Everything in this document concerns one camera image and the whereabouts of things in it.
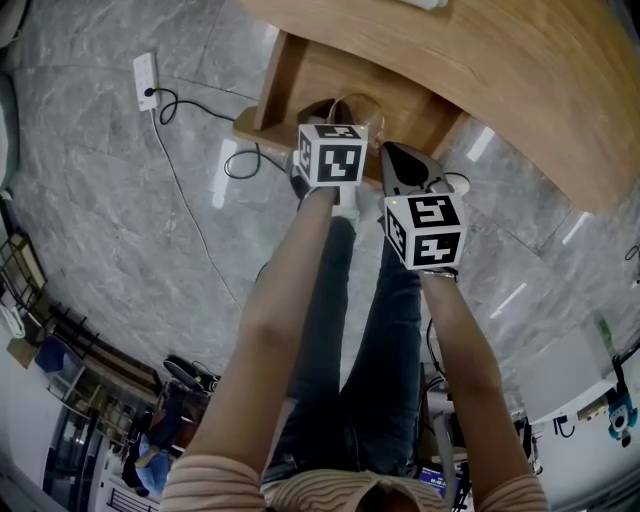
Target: sleeve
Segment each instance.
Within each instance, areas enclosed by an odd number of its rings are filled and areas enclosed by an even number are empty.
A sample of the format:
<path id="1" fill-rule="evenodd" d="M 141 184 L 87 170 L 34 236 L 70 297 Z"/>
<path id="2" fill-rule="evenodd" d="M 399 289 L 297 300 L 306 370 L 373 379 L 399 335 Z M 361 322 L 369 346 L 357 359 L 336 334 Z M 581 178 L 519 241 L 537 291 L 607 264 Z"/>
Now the sleeve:
<path id="1" fill-rule="evenodd" d="M 549 504 L 538 478 L 526 475 L 491 492 L 478 512 L 549 512 Z"/>
<path id="2" fill-rule="evenodd" d="M 162 495 L 161 512 L 262 512 L 260 478 L 248 466 L 209 455 L 176 461 Z"/>

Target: striped sweater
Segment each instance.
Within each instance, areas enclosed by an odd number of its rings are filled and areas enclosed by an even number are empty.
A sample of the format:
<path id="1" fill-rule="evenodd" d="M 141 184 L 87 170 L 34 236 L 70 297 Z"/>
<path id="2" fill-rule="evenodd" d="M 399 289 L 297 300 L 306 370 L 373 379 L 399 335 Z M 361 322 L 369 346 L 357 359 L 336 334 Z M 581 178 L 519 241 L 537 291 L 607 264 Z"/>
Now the striped sweater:
<path id="1" fill-rule="evenodd" d="M 169 473 L 162 512 L 264 511 L 355 512 L 374 487 L 398 491 L 420 512 L 446 512 L 440 496 L 427 484 L 375 473 L 319 470 L 260 488 L 259 475 L 229 459 L 207 455 L 184 457 Z M 524 476 L 506 483 L 486 497 L 479 512 L 547 512 L 538 479 Z"/>

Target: wooden table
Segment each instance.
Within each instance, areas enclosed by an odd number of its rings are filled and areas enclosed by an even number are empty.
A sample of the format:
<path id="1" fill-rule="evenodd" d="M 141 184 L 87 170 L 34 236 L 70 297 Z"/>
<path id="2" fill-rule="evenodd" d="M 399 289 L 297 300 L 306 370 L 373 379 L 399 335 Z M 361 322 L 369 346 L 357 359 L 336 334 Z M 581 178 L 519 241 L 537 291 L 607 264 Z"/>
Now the wooden table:
<path id="1" fill-rule="evenodd" d="M 240 3 L 283 31 L 240 136 L 290 149 L 302 109 L 363 92 L 383 107 L 386 140 L 436 158 L 468 112 L 585 211 L 611 209 L 638 176 L 640 65 L 602 0 Z"/>

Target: dark jeans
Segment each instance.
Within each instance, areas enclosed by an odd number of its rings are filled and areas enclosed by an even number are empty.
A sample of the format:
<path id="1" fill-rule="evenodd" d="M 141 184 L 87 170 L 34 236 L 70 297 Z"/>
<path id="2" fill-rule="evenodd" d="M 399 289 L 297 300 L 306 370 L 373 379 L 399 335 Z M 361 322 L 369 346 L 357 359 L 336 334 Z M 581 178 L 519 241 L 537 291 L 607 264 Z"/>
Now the dark jeans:
<path id="1" fill-rule="evenodd" d="M 298 404 L 265 483 L 313 469 L 393 476 L 411 469 L 420 384 L 420 282 L 386 242 L 362 346 L 340 391 L 354 241 L 351 224 L 333 219 L 289 388 Z"/>
<path id="2" fill-rule="evenodd" d="M 151 446 L 157 446 L 161 450 L 169 450 L 173 446 L 182 427 L 184 399 L 184 391 L 174 386 L 170 388 L 169 398 L 163 407 L 164 417 L 147 432 L 147 439 Z"/>

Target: wall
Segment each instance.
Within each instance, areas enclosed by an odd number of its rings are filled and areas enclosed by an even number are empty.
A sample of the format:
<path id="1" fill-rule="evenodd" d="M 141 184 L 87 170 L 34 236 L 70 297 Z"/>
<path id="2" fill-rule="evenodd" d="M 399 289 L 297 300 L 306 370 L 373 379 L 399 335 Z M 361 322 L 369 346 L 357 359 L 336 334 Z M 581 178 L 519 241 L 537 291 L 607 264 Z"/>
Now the wall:
<path id="1" fill-rule="evenodd" d="M 14 512 L 66 512 L 2 453 L 0 453 L 0 496 Z"/>
<path id="2" fill-rule="evenodd" d="M 46 390 L 35 364 L 25 370 L 7 352 L 10 335 L 0 325 L 0 451 L 38 487 L 62 403 Z"/>
<path id="3" fill-rule="evenodd" d="M 640 352 L 624 365 L 625 376 L 634 405 L 640 406 Z M 554 509 L 564 508 L 597 493 L 633 470 L 640 470 L 640 425 L 632 429 L 631 445 L 622 448 L 609 437 L 609 419 L 601 415 L 588 423 L 563 426 L 569 439 L 556 436 L 553 423 L 534 428 L 540 433 L 540 461 L 544 468 L 540 481 Z"/>

